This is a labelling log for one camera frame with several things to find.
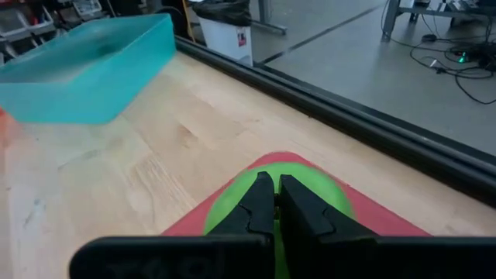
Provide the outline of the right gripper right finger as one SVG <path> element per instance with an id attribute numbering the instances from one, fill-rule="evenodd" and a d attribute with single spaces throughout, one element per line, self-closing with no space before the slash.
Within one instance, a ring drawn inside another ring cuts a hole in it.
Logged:
<path id="1" fill-rule="evenodd" d="M 380 236 L 291 175 L 280 178 L 280 229 L 292 278 L 493 278 L 493 237 Z"/>

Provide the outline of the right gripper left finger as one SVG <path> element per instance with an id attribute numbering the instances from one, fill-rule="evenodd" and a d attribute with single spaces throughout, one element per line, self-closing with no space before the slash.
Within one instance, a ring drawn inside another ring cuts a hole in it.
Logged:
<path id="1" fill-rule="evenodd" d="M 228 215 L 204 236 L 113 236 L 72 257 L 77 279 L 273 279 L 274 182 L 260 172 Z"/>

